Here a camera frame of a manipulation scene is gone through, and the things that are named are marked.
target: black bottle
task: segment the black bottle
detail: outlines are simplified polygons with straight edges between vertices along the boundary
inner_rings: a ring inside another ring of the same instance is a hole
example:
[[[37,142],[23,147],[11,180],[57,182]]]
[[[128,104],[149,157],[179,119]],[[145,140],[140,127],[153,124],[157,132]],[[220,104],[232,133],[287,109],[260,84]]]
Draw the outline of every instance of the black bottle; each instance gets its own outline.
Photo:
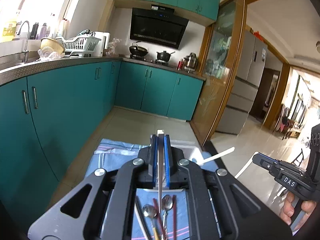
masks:
[[[36,39],[38,27],[39,27],[39,23],[35,23],[33,25],[32,31],[31,31],[31,34],[30,34],[30,40],[35,40]]]

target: floor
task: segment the floor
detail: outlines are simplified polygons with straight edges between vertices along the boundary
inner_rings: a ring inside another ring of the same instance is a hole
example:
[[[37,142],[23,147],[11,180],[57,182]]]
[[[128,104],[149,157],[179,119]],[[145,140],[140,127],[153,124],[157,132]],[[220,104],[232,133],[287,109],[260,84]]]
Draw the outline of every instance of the floor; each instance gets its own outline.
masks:
[[[310,154],[310,149],[307,149],[297,139],[282,140],[282,135],[271,134],[250,115],[238,136],[217,132],[214,133],[211,141],[218,152],[235,147],[234,152],[222,157],[233,176],[239,173],[256,151],[287,162],[292,162],[300,154],[301,149],[303,149],[305,158]],[[280,194],[282,187],[274,181],[267,170],[251,163],[239,175],[238,180],[275,213],[279,214],[283,202],[283,196]]]
[[[69,166],[63,180],[52,195],[48,208],[57,203],[83,180],[93,152],[103,138],[148,145],[150,144],[150,135],[156,134],[157,130],[164,130],[166,134],[170,135],[171,140],[193,142],[199,147],[197,139],[187,122],[114,107],[102,120]]]

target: refrigerator handle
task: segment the refrigerator handle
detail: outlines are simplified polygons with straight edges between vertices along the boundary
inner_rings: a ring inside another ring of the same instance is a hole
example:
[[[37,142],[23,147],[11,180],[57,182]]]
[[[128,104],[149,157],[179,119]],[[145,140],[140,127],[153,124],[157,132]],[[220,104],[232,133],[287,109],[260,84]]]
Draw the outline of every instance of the refrigerator handle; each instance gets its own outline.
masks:
[[[256,59],[257,59],[257,54],[258,54],[258,52],[256,51],[256,54],[254,54],[254,62],[256,62]]]

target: spoon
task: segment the spoon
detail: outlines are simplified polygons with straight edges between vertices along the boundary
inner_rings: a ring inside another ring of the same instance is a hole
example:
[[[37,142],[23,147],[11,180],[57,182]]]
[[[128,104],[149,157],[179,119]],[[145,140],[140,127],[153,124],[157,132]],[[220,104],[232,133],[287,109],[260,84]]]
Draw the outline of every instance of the spoon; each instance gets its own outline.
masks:
[[[164,233],[165,233],[165,236],[162,236],[162,240],[167,240],[167,237],[168,237],[167,213],[172,208],[172,205],[173,205],[172,197],[170,195],[165,195],[161,201],[161,206],[162,206],[162,209],[164,210],[163,229],[164,229]]]
[[[159,240],[158,233],[156,230],[156,225],[154,224],[154,221],[153,221],[153,219],[157,215],[156,209],[154,208],[154,206],[144,205],[142,210],[143,210],[143,215],[151,219],[151,225],[152,225],[152,230],[153,230],[153,235],[155,237],[155,240]]]

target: dish rack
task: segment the dish rack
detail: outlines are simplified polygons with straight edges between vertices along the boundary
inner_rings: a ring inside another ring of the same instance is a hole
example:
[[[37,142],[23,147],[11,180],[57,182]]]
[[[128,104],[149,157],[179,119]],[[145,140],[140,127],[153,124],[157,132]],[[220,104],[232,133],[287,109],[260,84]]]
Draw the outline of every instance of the dish rack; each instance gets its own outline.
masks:
[[[70,52],[69,56],[78,54],[80,57],[94,52],[97,44],[101,39],[94,36],[79,35],[69,40],[65,40],[63,37],[57,37],[56,41],[61,43],[65,48],[65,52]]]

